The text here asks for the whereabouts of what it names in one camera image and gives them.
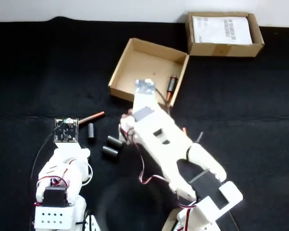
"paper manual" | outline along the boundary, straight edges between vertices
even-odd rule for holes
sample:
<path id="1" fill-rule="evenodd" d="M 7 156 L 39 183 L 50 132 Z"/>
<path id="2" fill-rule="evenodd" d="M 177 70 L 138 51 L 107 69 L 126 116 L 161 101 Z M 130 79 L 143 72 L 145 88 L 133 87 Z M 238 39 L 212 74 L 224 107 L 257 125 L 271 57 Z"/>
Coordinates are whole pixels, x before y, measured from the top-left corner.
<path id="1" fill-rule="evenodd" d="M 193 16 L 195 42 L 252 44 L 250 27 L 245 17 Z"/>

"black cylinder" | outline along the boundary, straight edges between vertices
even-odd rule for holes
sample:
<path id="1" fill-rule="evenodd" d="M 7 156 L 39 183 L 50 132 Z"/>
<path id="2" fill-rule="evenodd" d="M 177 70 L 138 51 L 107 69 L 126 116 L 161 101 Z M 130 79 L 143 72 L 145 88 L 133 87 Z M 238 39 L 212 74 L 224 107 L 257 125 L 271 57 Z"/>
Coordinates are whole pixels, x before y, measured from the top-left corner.
<path id="1" fill-rule="evenodd" d="M 113 158 L 117 158 L 118 157 L 118 151 L 114 150 L 113 148 L 109 148 L 107 146 L 103 146 L 102 147 L 102 153 L 107 155 L 107 156 L 111 156 Z"/>
<path id="2" fill-rule="evenodd" d="M 108 136 L 107 137 L 107 142 L 108 144 L 110 144 L 112 147 L 120 149 L 123 146 L 123 142 L 119 141 L 118 139 L 112 137 L 112 136 Z"/>
<path id="3" fill-rule="evenodd" d="M 88 124 L 88 139 L 89 140 L 94 139 L 94 125 L 93 125 L 93 123 Z"/>
<path id="4" fill-rule="evenodd" d="M 178 78 L 175 75 L 170 76 L 169 84 L 167 87 L 167 92 L 173 93 L 175 90 L 175 87 L 177 86 Z"/>

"white backdrop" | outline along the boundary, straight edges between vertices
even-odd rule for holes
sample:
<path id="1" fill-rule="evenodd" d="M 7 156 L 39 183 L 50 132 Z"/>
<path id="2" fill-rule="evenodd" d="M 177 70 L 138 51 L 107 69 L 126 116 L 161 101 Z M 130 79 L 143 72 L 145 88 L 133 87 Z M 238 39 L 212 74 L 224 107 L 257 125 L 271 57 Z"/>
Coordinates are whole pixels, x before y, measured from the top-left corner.
<path id="1" fill-rule="evenodd" d="M 0 21 L 56 16 L 93 21 L 184 22 L 188 11 L 246 11 L 261 26 L 289 27 L 289 0 L 0 0 Z"/>

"circuit board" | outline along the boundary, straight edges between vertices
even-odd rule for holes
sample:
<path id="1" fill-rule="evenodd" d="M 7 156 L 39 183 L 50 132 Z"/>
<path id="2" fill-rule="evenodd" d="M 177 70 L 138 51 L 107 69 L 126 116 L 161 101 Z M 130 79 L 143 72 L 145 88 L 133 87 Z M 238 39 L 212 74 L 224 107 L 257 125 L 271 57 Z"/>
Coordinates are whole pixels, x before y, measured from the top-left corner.
<path id="1" fill-rule="evenodd" d="M 54 126 L 57 127 L 63 119 L 55 119 Z M 54 142 L 78 142 L 78 119 L 66 119 L 59 129 L 54 133 Z"/>

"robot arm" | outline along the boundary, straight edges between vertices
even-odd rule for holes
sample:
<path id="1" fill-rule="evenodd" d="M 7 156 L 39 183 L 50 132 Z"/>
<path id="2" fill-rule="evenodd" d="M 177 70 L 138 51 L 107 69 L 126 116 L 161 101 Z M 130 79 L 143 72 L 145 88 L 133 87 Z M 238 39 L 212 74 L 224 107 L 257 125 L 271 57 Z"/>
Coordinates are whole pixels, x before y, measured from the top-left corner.
<path id="1" fill-rule="evenodd" d="M 81 149 L 77 142 L 78 120 L 68 119 L 64 123 L 54 135 L 58 148 L 39 173 L 34 228 L 83 231 L 85 220 L 84 230 L 99 231 L 94 216 L 85 214 L 86 201 L 79 195 L 82 186 L 92 179 L 93 171 L 88 164 L 90 150 Z"/>
<path id="2" fill-rule="evenodd" d="M 193 143 L 160 108 L 155 99 L 155 85 L 151 80 L 136 81 L 132 115 L 121 119 L 119 129 L 122 141 L 127 139 L 127 142 L 139 143 L 148 151 L 160 166 L 173 193 L 197 202 L 189 211 L 190 220 L 186 230 L 198 231 L 208 228 L 243 199 L 234 183 L 224 182 L 224 168 L 199 143 Z M 196 176 L 192 183 L 186 182 L 177 167 L 177 161 L 180 159 L 199 165 L 204 172 Z M 198 190 L 206 188 L 203 181 L 212 182 L 212 186 L 206 190 Z M 222 195 L 228 203 L 224 203 L 223 207 L 217 206 L 217 202 L 214 201 L 216 197 L 213 196 L 215 194 L 219 194 L 217 199 Z M 178 215 L 181 227 L 185 226 L 186 213 L 184 209 Z"/>

